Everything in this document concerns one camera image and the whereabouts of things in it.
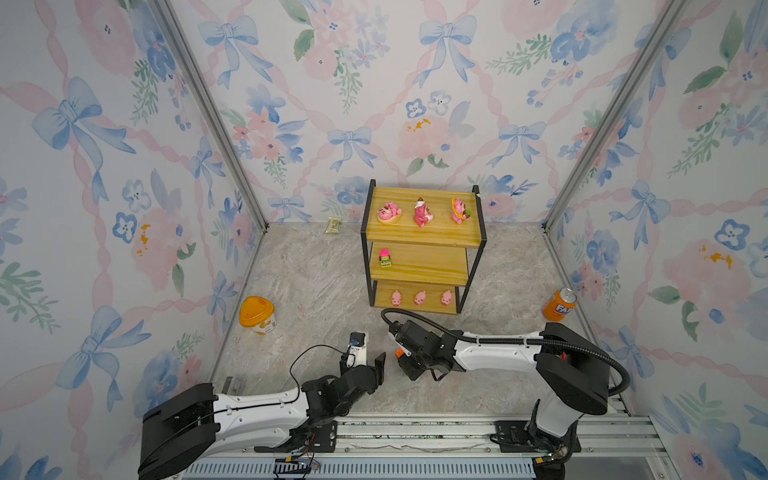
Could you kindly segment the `pink bear donut toy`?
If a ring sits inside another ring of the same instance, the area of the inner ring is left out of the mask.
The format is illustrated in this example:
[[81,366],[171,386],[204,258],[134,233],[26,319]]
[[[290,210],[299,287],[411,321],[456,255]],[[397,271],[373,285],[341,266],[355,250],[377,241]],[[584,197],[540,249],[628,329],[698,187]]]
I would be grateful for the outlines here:
[[377,220],[381,224],[396,224],[402,217],[402,209],[394,202],[386,202],[377,211]]

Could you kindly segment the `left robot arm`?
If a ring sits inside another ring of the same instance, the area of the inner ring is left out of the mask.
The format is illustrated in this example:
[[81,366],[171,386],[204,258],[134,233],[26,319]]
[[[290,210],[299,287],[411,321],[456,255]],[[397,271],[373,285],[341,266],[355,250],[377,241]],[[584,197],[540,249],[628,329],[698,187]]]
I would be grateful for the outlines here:
[[195,385],[144,414],[138,476],[164,479],[201,457],[240,448],[301,450],[383,384],[385,362],[382,353],[372,365],[355,365],[340,376],[277,394],[231,396],[215,393],[211,383]]

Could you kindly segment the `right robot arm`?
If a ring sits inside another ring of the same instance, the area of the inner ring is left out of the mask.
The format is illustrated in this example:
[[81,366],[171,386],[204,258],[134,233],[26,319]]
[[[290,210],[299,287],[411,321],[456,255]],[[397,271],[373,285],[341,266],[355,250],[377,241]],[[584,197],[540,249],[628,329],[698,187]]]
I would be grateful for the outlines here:
[[401,323],[387,319],[388,330],[400,346],[398,364],[415,381],[428,372],[435,381],[452,372],[476,370],[536,374],[549,393],[534,406],[520,439],[534,442],[564,440],[584,415],[608,411],[610,358],[602,350],[558,323],[540,332],[512,337],[481,336],[449,330],[411,311]]

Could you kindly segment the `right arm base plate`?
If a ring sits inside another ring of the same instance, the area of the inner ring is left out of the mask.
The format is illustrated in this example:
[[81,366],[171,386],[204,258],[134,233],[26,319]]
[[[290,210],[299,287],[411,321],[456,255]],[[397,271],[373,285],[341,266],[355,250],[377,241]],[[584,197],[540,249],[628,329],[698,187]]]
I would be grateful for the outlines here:
[[539,432],[528,421],[497,421],[489,439],[502,453],[536,453],[544,456],[567,456],[582,451],[576,426],[569,427],[563,437]]

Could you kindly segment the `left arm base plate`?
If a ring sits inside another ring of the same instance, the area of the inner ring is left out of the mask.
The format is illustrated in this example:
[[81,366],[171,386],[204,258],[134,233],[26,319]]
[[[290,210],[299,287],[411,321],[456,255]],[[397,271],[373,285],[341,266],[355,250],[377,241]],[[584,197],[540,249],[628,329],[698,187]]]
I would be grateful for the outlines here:
[[337,442],[338,422],[331,421],[324,425],[302,425],[290,431],[287,440],[277,447],[253,448],[255,453],[333,453]]

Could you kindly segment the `pink bear sunflower toy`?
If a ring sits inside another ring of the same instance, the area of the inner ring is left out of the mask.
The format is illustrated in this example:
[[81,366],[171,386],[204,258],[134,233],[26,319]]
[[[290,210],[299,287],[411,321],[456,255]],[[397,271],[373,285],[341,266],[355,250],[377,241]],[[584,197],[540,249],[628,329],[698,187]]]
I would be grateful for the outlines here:
[[461,225],[471,217],[471,212],[467,209],[461,198],[453,197],[451,200],[451,219]]

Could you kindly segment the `pink green toy car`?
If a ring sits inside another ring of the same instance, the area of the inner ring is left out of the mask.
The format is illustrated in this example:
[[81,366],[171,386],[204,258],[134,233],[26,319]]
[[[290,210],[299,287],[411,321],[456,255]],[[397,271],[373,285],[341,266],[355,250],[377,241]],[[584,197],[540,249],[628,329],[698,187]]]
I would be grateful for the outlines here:
[[392,266],[391,255],[388,249],[382,248],[379,251],[379,264],[381,268],[390,268]]

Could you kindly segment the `pink bear cream toy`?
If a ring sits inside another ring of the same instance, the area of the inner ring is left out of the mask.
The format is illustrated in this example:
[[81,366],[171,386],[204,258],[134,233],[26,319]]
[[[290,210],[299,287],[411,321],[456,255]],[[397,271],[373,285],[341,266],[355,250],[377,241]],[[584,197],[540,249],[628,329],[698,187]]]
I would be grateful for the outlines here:
[[433,220],[434,216],[429,210],[426,201],[419,197],[414,207],[414,221],[420,227],[423,228]]

